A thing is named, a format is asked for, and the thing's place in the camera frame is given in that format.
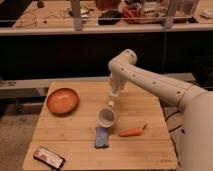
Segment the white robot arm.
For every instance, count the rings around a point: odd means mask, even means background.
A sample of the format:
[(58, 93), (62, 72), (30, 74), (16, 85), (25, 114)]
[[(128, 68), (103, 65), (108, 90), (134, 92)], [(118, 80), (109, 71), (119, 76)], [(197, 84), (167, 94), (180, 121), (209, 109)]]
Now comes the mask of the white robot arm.
[(181, 171), (213, 171), (213, 91), (135, 66), (136, 53), (125, 49), (108, 63), (112, 92), (127, 81), (143, 88), (182, 114), (178, 161)]

